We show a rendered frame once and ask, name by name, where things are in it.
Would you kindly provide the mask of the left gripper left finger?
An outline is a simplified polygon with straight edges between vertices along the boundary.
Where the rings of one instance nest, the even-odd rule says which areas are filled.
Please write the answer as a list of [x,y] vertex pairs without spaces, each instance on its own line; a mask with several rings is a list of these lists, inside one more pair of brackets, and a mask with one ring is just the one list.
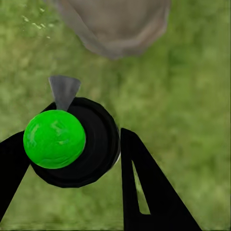
[[30,165],[24,133],[18,132],[0,143],[0,222]]

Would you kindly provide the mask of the pesticide atomizer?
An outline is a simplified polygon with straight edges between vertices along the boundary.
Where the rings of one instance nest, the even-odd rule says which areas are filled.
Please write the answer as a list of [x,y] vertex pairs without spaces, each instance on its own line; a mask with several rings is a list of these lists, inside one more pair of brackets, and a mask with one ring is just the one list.
[[24,133],[24,148],[35,173],[61,188],[98,181],[121,157],[120,132],[100,104],[76,97],[80,80],[49,78],[54,102],[34,117]]

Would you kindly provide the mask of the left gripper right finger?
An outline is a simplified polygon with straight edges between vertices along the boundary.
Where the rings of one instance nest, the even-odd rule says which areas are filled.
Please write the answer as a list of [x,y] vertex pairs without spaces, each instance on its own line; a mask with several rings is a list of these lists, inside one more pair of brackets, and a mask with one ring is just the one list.
[[[121,128],[124,231],[202,231],[139,136]],[[150,213],[139,211],[134,162]]]

